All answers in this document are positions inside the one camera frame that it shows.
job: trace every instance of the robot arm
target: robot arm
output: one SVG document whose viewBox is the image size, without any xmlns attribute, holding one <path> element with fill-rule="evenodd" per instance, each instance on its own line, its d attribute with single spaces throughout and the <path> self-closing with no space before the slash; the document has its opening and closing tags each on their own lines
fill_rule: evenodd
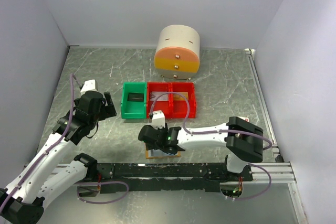
<svg viewBox="0 0 336 224">
<path fill-rule="evenodd" d="M 11 223 L 36 223 L 44 209 L 63 191 L 79 180 L 91 180 L 96 175 L 97 161 L 82 153 L 75 157 L 67 169 L 47 180 L 64 156 L 74 149 L 91 130 L 98 128 L 99 121 L 117 114 L 110 93 L 104 93 L 104 98 L 97 91 L 96 81 L 86 81 L 81 94 L 80 99 L 74 100 L 72 122 L 69 131 L 60 143 L 47 152 L 64 133 L 69 120 L 69 112 L 58 120 L 45 145 L 22 173 L 5 189 L 0 189 L 0 205 L 10 195 L 1 216 Z M 33 171 L 23 184 L 18 186 L 19 181 L 33 165 L 36 165 Z"/>
<path fill-rule="evenodd" d="M 155 111 L 153 112 L 152 124 L 145 125 L 141 129 L 139 140 L 146 143 L 147 150 L 161 150 L 168 154 L 176 154 L 178 151 L 195 148 L 226 146 L 231 150 L 227 159 L 227 169 L 232 173 L 241 173 L 247 163 L 263 161 L 263 142 L 261 139 L 219 131 L 240 130 L 263 135 L 261 128 L 241 118 L 231 117 L 226 124 L 195 129 L 187 128 L 187 130 L 185 131 L 181 127 L 168 129 L 164 114 L 161 111 Z M 193 132 L 204 132 L 204 134 L 192 134 Z"/>
</svg>

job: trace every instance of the orange stripe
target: orange stripe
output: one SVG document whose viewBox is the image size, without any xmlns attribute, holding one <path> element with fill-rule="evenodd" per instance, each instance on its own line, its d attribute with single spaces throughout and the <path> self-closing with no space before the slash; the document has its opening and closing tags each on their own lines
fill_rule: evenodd
<svg viewBox="0 0 336 224">
<path fill-rule="evenodd" d="M 175 55 L 179 55 L 179 61 L 200 62 L 196 53 L 190 49 L 183 47 L 164 47 L 156 52 L 155 58 L 175 59 Z"/>
</svg>

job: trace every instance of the gray table surface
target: gray table surface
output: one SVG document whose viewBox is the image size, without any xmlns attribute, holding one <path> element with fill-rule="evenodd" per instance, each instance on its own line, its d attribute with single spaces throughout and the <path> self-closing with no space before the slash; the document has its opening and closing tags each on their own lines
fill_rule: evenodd
<svg viewBox="0 0 336 224">
<path fill-rule="evenodd" d="M 183 152 L 181 157 L 146 159 L 144 144 L 138 141 L 141 127 L 149 120 L 123 120 L 120 113 L 124 82 L 171 82 L 162 78 L 154 67 L 155 49 L 102 49 L 71 47 L 59 80 L 49 117 L 39 147 L 46 142 L 57 120 L 70 109 L 69 75 L 96 79 L 99 91 L 111 92 L 118 116 L 99 124 L 93 139 L 84 138 L 78 147 L 68 153 L 62 163 L 70 163 L 74 156 L 84 152 L 100 163 L 193 163 L 223 162 L 228 149 L 203 148 Z M 258 99 L 250 62 L 243 50 L 201 50 L 201 65 L 194 82 L 197 99 L 197 118 L 189 119 L 189 127 L 218 125 L 230 116 L 248 117 L 264 129 L 269 137 L 261 104 Z M 182 120 L 167 120 L 169 126 L 181 125 Z M 264 152 L 264 162 L 274 162 L 272 150 Z"/>
</svg>

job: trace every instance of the cable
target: cable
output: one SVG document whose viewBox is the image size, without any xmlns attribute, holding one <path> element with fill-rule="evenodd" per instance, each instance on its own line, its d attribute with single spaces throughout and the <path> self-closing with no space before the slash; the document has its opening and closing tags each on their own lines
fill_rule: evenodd
<svg viewBox="0 0 336 224">
<path fill-rule="evenodd" d="M 203 135 L 203 134 L 214 134 L 214 133 L 235 133 L 235 134 L 243 134 L 243 135 L 248 135 L 248 136 L 254 136 L 254 137 L 257 137 L 259 139 L 262 139 L 264 140 L 265 142 L 268 143 L 268 146 L 264 147 L 263 150 L 267 150 L 267 149 L 270 149 L 273 145 L 272 141 L 264 136 L 260 136 L 258 134 L 255 134 L 255 133 L 251 133 L 251 132 L 246 132 L 246 131 L 238 131 L 238 130 L 218 130 L 218 131 L 199 131 L 199 132 L 191 132 L 189 131 L 186 126 L 185 126 L 185 123 L 189 117 L 189 113 L 190 113 L 190 105 L 189 105 L 189 102 L 187 100 L 187 98 L 182 95 L 181 93 L 178 93 L 178 92 L 165 92 L 165 93 L 162 93 L 160 94 L 158 97 L 155 98 L 155 100 L 153 101 L 153 104 L 151 106 L 151 109 L 150 109 L 150 112 L 149 114 L 153 114 L 153 110 L 154 110 L 154 106 L 157 102 L 157 100 L 165 95 L 165 94 L 177 94 L 179 95 L 180 97 L 182 97 L 184 99 L 184 101 L 186 102 L 187 104 L 187 114 L 185 115 L 185 118 L 183 119 L 183 122 L 182 122 L 182 128 L 184 129 L 184 131 L 190 135 Z"/>
<path fill-rule="evenodd" d="M 71 107 L 70 107 L 70 114 L 69 114 L 69 120 L 68 120 L 68 124 L 67 127 L 65 128 L 62 136 L 58 139 L 58 141 L 56 141 L 54 144 L 52 144 L 49 148 L 46 149 L 46 151 L 44 153 L 42 153 L 36 160 L 35 162 L 33 162 L 33 164 L 31 165 L 31 167 L 28 169 L 28 171 L 25 173 L 25 175 L 22 176 L 22 178 L 20 179 L 20 181 L 17 183 L 17 186 L 14 187 L 14 189 L 8 194 L 8 196 L 6 197 L 6 199 L 4 200 L 4 202 L 1 204 L 0 206 L 0 213 L 4 210 L 6 204 L 8 203 L 8 201 L 12 198 L 12 196 L 14 195 L 14 193 L 17 192 L 17 190 L 21 187 L 21 185 L 23 184 L 23 182 L 32 174 L 32 172 L 34 171 L 35 167 L 41 162 L 41 160 L 53 149 L 55 148 L 62 140 L 63 138 L 66 136 L 66 134 L 69 131 L 70 125 L 71 125 L 71 121 L 72 121 L 72 114 L 73 114 L 73 107 L 74 107 L 74 99 L 75 99 L 75 92 L 74 92 L 74 85 L 73 85 L 73 79 L 76 79 L 75 75 L 73 73 L 70 74 L 70 86 L 71 86 Z"/>
<path fill-rule="evenodd" d="M 252 164 L 252 163 L 247 163 L 247 164 L 250 165 L 250 166 L 254 166 L 254 167 L 257 167 L 257 168 L 263 170 L 267 174 L 267 176 L 268 176 L 268 179 L 269 179 L 268 185 L 267 185 L 267 187 L 264 190 L 262 190 L 261 192 L 259 192 L 257 194 L 254 194 L 254 195 L 248 196 L 248 197 L 244 197 L 244 198 L 237 198 L 237 199 L 234 199 L 234 201 L 236 201 L 236 200 L 241 201 L 241 200 L 247 200 L 247 199 L 253 199 L 253 198 L 259 197 L 260 195 L 262 195 L 265 192 L 267 192 L 268 189 L 272 185 L 272 177 L 271 177 L 270 173 L 265 168 L 261 167 L 260 165 L 255 165 L 255 164 Z"/>
<path fill-rule="evenodd" d="M 237 131 L 237 130 L 218 130 L 218 131 L 200 131 L 200 132 L 191 132 L 191 131 L 189 131 L 189 130 L 185 127 L 185 123 L 186 123 L 186 121 L 187 121 L 187 119 L 188 119 L 188 116 L 189 116 L 189 113 L 190 113 L 190 105 L 189 105 L 189 102 L 188 102 L 187 98 L 186 98 L 184 95 L 182 95 L 182 94 L 180 94 L 180 93 L 178 93 L 178 92 L 165 92 L 165 93 L 160 94 L 158 97 L 156 97 L 155 100 L 153 101 L 152 106 L 151 106 L 151 109 L 150 109 L 150 115 L 153 114 L 154 106 L 155 106 L 157 100 L 158 100 L 161 96 L 163 96 L 163 95 L 165 95 L 165 94 L 177 94 L 177 95 L 179 95 L 180 97 L 182 97 L 182 98 L 184 99 L 184 101 L 186 102 L 186 104 L 187 104 L 187 114 L 185 115 L 185 118 L 183 119 L 183 122 L 182 122 L 182 128 L 183 128 L 184 131 L 187 132 L 188 134 L 201 135 L 201 134 L 213 134 L 213 133 L 218 133 L 218 132 L 221 132 L 221 133 L 236 133 L 236 134 L 243 134 L 243 135 L 254 136 L 254 137 L 257 137 L 257 138 L 260 138 L 260 139 L 266 141 L 266 142 L 268 143 L 268 146 L 264 147 L 263 150 L 267 150 L 267 149 L 269 149 L 269 148 L 272 147 L 272 141 L 271 141 L 270 139 L 268 139 L 268 138 L 266 138 L 266 137 L 263 137 L 263 136 L 259 136 L 259 135 L 254 134 L 254 133 L 245 132 L 245 131 Z M 264 190 L 262 190 L 261 192 L 255 194 L 255 195 L 249 196 L 249 197 L 245 197 L 245 198 L 237 198 L 236 200 L 246 200 L 246 199 L 253 199 L 253 198 L 256 198 L 256 197 L 258 197 L 258 196 L 264 194 L 266 191 L 268 191 L 268 189 L 271 187 L 271 184 L 272 184 L 272 178 L 271 178 L 271 175 L 270 175 L 270 173 L 269 173 L 266 169 L 264 169 L 263 167 L 261 167 L 261 166 L 259 166 L 259 165 L 255 165 L 255 164 L 252 164 L 252 163 L 247 163 L 247 164 L 250 165 L 250 166 L 254 166 L 254 167 L 257 167 L 257 168 L 263 170 L 263 171 L 267 174 L 267 176 L 268 176 L 268 178 L 269 178 L 269 183 L 268 183 L 267 187 L 266 187 Z"/>
<path fill-rule="evenodd" d="M 76 76 L 74 76 L 74 80 L 76 81 L 76 83 L 77 83 L 79 89 L 81 90 L 82 87 L 83 87 L 83 84 L 81 84 L 81 83 L 79 82 L 79 80 L 77 80 L 77 77 L 76 77 Z"/>
<path fill-rule="evenodd" d="M 109 204 L 109 203 L 113 203 L 113 202 L 117 202 L 118 200 L 121 200 L 122 198 L 126 196 L 126 194 L 130 190 L 130 187 L 128 186 L 128 184 L 123 181 L 107 181 L 107 182 L 100 182 L 100 183 L 95 183 L 95 182 L 94 183 L 81 183 L 81 182 L 75 183 L 75 185 L 78 185 L 78 186 L 101 186 L 101 185 L 111 185 L 111 184 L 124 185 L 126 187 L 126 192 L 117 199 L 113 199 L 113 200 L 105 201 L 105 202 L 95 202 L 95 201 L 89 201 L 89 200 L 85 200 L 81 198 L 79 196 L 79 188 L 77 187 L 77 197 L 80 201 L 84 203 L 95 204 L 95 205 L 105 205 L 105 204 Z"/>
</svg>

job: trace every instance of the green bin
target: green bin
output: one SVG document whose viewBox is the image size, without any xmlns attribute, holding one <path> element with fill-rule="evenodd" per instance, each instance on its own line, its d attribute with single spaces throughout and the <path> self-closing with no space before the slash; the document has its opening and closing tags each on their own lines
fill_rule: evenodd
<svg viewBox="0 0 336 224">
<path fill-rule="evenodd" d="M 130 97 L 142 97 L 138 101 L 132 101 Z M 146 118 L 146 82 L 125 82 L 121 96 L 121 118 L 142 119 Z"/>
</svg>

